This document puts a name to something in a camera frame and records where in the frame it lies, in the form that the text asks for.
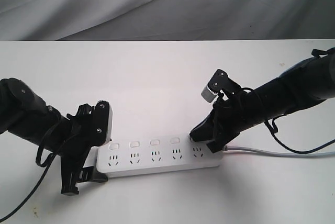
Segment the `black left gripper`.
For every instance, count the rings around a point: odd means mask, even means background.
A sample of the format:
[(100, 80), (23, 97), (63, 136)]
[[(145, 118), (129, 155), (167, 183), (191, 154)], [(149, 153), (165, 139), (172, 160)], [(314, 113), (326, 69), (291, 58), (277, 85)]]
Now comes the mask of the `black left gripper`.
[(84, 104), (79, 106), (76, 115), (67, 114), (71, 123), (69, 137), (60, 151), (61, 157), (61, 194), (74, 196), (79, 193), (78, 183), (108, 181), (106, 174), (96, 167), (85, 167), (87, 156), (94, 146), (93, 113), (95, 106)]

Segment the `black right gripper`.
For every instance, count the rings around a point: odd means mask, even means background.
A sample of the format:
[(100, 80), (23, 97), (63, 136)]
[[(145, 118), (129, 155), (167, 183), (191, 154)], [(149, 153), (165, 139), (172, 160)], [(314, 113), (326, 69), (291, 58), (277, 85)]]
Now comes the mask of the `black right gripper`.
[(240, 132), (264, 122), (264, 106), (254, 90), (244, 90), (228, 100), (218, 98), (210, 113), (194, 127), (189, 136), (194, 142), (206, 144), (212, 153), (223, 148)]

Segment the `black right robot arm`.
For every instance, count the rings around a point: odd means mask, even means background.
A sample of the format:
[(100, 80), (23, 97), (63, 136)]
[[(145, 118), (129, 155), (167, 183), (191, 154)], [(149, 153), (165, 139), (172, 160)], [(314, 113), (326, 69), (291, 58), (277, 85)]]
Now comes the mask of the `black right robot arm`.
[(201, 93), (213, 108), (190, 131), (190, 138), (206, 141), (215, 153), (259, 124), (265, 124), (275, 136), (276, 119), (334, 98), (334, 48), (314, 49), (311, 55), (256, 89), (241, 87), (217, 69)]

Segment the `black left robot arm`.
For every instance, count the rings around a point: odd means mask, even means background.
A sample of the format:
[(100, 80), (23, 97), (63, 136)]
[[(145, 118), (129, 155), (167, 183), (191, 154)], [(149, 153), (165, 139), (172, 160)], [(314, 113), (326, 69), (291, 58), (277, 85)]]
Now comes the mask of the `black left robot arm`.
[(23, 81), (1, 80), (1, 133), (8, 131), (38, 146), (35, 162), (47, 167), (61, 158), (61, 193), (79, 193), (77, 184), (104, 183), (108, 177), (84, 163), (92, 147), (110, 141), (112, 109), (107, 101), (83, 104), (75, 115), (60, 112), (39, 97)]

